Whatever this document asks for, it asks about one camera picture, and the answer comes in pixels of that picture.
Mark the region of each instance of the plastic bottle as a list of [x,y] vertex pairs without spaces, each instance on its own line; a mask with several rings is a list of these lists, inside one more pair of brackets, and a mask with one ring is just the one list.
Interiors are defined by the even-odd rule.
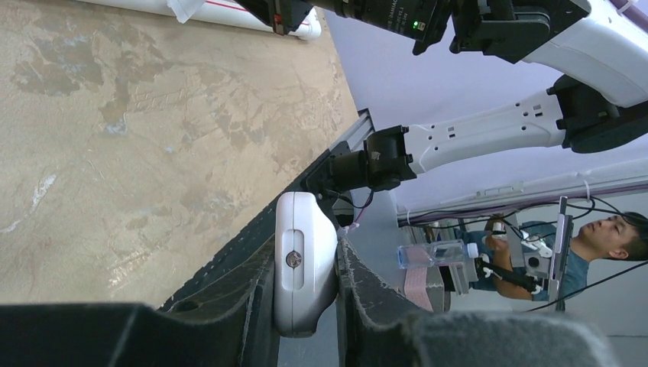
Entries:
[[440,241],[421,245],[398,247],[398,266],[401,269],[428,268],[465,264],[479,256],[476,243],[467,245],[461,239]]

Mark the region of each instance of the man's hand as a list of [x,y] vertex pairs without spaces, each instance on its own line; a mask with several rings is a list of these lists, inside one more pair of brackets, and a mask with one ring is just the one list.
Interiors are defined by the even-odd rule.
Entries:
[[486,237],[486,246],[495,252],[508,252],[508,242],[503,239],[493,238],[492,235]]

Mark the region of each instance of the white cable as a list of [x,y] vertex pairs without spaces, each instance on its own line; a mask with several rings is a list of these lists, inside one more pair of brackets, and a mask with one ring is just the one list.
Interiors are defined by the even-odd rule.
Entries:
[[583,179],[583,182],[585,183],[585,190],[586,190],[585,192],[587,194],[587,200],[588,200],[588,203],[590,203],[591,202],[591,192],[589,190],[589,183],[587,182],[586,179]]
[[587,182],[587,179],[584,178],[580,173],[577,173],[576,177],[580,177],[583,180],[583,183],[585,184],[585,195],[587,195],[587,202],[591,203],[591,190],[589,188],[589,182]]
[[[490,260],[490,258],[488,257],[488,255],[486,255],[486,254],[479,254],[479,257],[480,257],[481,260],[482,260],[483,262],[485,262],[486,264],[490,264],[490,263],[491,263],[491,260]],[[484,278],[490,278],[491,275],[495,275],[496,277],[498,277],[498,278],[501,279],[501,277],[499,276],[499,274],[497,274],[496,272],[494,272],[493,269],[491,269],[491,268],[483,267],[483,268],[481,268],[481,270],[484,272]]]
[[630,6],[635,5],[639,0],[627,0],[626,4],[617,10],[619,15],[622,15]]
[[359,226],[360,226],[359,223],[353,222],[353,223],[351,223],[350,226],[340,227],[340,228],[338,229],[338,235],[339,235],[339,236],[346,236],[346,235],[348,235],[350,232],[353,232],[353,230],[355,230],[355,229],[358,228]]

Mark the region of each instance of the white pipe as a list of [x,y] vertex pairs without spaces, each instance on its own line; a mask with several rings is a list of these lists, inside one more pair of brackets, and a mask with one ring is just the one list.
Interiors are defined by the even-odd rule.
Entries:
[[[173,11],[167,6],[167,0],[80,0],[93,4],[124,8],[147,13],[167,15],[176,17]],[[233,27],[254,29],[257,31],[272,32],[272,28],[263,24],[250,14],[247,10],[235,2],[226,0],[207,0],[198,11],[191,17],[197,21],[230,25]],[[322,26],[319,24],[315,8],[311,9],[306,19],[296,31],[290,32],[298,38],[311,41],[322,33]]]
[[207,0],[167,0],[167,6],[173,10],[176,19],[184,24],[206,2]]

